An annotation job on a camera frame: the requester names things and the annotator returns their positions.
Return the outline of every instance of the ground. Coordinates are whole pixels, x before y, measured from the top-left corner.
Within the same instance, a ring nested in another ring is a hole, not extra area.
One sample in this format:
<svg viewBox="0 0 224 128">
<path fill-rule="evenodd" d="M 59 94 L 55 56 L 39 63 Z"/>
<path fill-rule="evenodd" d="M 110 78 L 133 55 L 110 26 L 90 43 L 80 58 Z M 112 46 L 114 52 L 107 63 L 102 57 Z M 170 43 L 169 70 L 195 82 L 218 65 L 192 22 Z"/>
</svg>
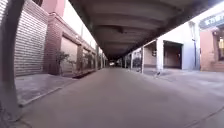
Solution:
<svg viewBox="0 0 224 128">
<path fill-rule="evenodd" d="M 15 84 L 18 102 L 22 106 L 27 105 L 75 81 L 76 79 L 49 74 L 16 77 Z"/>
<path fill-rule="evenodd" d="M 23 108 L 18 128 L 223 128 L 223 76 L 103 69 Z"/>
</svg>

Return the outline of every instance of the white pillar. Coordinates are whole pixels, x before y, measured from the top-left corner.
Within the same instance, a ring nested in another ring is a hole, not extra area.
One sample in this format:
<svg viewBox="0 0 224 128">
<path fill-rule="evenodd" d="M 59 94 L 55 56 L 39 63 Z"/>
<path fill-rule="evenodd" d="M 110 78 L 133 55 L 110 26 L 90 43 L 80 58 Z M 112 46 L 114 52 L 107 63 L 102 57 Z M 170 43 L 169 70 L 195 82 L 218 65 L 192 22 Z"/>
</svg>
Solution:
<svg viewBox="0 0 224 128">
<path fill-rule="evenodd" d="M 133 52 L 131 52 L 131 70 L 133 68 Z"/>
<path fill-rule="evenodd" d="M 105 57 L 105 55 L 103 56 L 103 67 L 104 68 L 106 67 L 106 57 Z"/>
<path fill-rule="evenodd" d="M 144 46 L 141 48 L 141 57 L 142 57 L 142 67 L 141 67 L 141 73 L 144 73 Z"/>
<path fill-rule="evenodd" d="M 127 57 L 125 56 L 124 57 L 124 68 L 126 68 L 127 67 Z"/>
<path fill-rule="evenodd" d="M 101 66 L 101 69 L 102 69 L 103 68 L 103 53 L 101 54 L 100 66 Z"/>
<path fill-rule="evenodd" d="M 123 67 L 123 61 L 122 58 L 120 59 L 120 63 L 121 63 L 121 68 Z"/>
<path fill-rule="evenodd" d="M 158 39 L 156 42 L 156 57 L 157 57 L 157 64 L 156 64 L 156 69 L 157 72 L 161 72 L 163 70 L 163 65 L 164 65 L 164 43 L 162 39 Z"/>
</svg>

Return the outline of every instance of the ceiling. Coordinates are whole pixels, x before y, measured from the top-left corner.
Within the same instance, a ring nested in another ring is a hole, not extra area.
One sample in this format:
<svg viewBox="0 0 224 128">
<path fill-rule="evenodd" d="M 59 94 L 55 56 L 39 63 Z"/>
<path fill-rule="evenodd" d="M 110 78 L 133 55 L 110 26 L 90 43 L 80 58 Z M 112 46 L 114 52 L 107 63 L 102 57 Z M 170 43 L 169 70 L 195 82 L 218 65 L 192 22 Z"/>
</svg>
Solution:
<svg viewBox="0 0 224 128">
<path fill-rule="evenodd" d="M 70 0 L 108 59 L 129 52 L 221 0 Z"/>
</svg>

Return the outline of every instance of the red brick building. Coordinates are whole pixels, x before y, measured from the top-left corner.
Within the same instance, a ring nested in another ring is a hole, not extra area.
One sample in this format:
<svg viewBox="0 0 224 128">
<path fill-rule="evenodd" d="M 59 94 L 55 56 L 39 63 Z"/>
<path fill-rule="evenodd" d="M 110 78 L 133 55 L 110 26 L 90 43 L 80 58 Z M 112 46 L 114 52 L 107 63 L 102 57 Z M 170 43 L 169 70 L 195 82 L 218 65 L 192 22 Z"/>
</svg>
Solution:
<svg viewBox="0 0 224 128">
<path fill-rule="evenodd" d="M 0 22 L 6 4 L 7 0 L 1 0 Z M 56 55 L 60 51 L 69 54 L 68 62 L 75 62 L 62 63 L 63 75 L 94 69 L 95 49 L 62 19 L 64 9 L 65 0 L 26 0 L 16 37 L 16 76 L 58 75 L 60 65 Z"/>
<path fill-rule="evenodd" d="M 201 70 L 224 72 L 224 13 L 201 21 Z"/>
</svg>

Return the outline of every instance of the storefront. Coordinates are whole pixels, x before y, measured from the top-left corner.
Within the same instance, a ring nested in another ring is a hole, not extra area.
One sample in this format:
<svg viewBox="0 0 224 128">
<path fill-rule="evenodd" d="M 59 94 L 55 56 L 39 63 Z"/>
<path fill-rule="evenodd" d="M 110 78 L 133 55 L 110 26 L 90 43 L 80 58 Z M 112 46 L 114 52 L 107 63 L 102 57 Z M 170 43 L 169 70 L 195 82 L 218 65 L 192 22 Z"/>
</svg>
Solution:
<svg viewBox="0 0 224 128">
<path fill-rule="evenodd" d="M 203 19 L 199 26 L 201 70 L 224 72 L 224 12 Z"/>
</svg>

